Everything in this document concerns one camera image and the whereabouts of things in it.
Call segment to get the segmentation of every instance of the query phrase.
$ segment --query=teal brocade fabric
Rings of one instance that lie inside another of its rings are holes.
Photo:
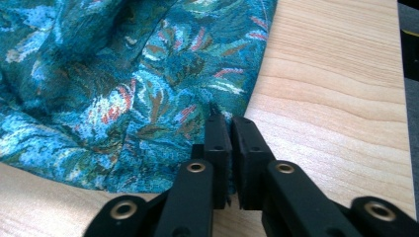
[[[162,192],[204,121],[242,116],[276,0],[0,2],[0,161]]]

